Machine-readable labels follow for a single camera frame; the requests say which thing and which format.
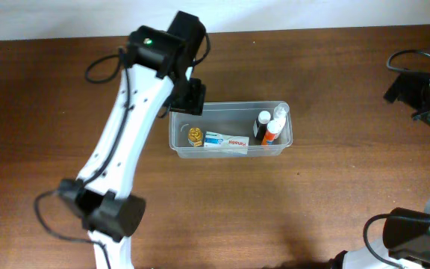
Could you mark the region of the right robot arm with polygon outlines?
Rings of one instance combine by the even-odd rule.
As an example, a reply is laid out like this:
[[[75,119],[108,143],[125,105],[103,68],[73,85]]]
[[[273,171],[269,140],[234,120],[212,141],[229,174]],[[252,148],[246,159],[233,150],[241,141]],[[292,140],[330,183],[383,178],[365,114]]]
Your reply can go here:
[[[393,60],[402,55],[430,53],[420,49],[393,53],[386,66],[398,77],[384,94],[393,103],[400,101],[414,109],[412,120],[430,127],[430,72],[395,67]],[[328,261],[329,268],[382,269],[430,268],[430,197],[422,211],[395,208],[371,217],[362,231],[364,247],[342,251]]]

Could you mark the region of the black bottle white cap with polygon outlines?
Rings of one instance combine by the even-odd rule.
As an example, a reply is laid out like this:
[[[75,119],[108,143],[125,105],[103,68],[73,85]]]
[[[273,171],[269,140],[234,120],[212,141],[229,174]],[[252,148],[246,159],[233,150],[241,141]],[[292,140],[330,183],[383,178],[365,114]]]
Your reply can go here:
[[[263,140],[267,130],[267,124],[271,120],[271,113],[268,111],[261,111],[253,125],[253,133],[256,140]]]

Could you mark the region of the white spray bottle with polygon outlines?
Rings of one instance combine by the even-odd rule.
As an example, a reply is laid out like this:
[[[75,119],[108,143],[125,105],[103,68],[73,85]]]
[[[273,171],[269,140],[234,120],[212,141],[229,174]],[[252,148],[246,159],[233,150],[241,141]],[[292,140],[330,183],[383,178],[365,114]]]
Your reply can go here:
[[[281,134],[281,131],[283,130],[286,121],[287,121],[287,115],[289,113],[289,105],[287,103],[280,103],[274,108],[273,111],[273,119],[280,125],[280,129],[278,133],[275,136],[275,139],[278,139],[278,137]]]

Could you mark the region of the white Panadol box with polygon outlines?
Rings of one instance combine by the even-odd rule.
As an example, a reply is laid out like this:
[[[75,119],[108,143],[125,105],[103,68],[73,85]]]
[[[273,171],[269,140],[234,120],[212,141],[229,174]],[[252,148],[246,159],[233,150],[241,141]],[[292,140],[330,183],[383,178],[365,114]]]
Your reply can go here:
[[[215,148],[222,152],[246,155],[249,148],[249,137],[206,131],[203,145],[205,148]]]

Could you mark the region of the gold lid balm jar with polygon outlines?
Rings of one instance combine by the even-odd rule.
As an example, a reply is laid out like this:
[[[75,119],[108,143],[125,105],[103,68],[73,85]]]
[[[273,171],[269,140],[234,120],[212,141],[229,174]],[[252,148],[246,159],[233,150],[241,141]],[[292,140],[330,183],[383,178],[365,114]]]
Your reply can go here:
[[[188,131],[187,139],[193,147],[202,146],[204,142],[204,135],[202,130],[198,127],[192,127]]]

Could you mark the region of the orange tube white cap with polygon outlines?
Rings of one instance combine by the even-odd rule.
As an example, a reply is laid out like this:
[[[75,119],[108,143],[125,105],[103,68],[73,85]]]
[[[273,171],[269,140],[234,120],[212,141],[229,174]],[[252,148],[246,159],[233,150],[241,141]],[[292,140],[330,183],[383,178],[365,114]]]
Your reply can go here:
[[[271,120],[267,123],[267,130],[265,131],[264,138],[261,142],[263,146],[271,145],[276,135],[281,131],[281,126],[278,121]]]

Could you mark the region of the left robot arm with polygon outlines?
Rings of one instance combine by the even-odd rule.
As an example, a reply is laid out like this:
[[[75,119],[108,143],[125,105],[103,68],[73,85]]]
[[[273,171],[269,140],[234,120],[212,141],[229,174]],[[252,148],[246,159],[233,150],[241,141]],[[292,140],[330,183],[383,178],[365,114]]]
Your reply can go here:
[[[141,26],[117,55],[119,95],[93,156],[57,195],[81,218],[98,268],[132,268],[131,236],[145,211],[132,195],[138,158],[153,122],[170,111],[202,114],[206,87],[191,74],[209,38],[197,16],[179,11],[165,31]]]

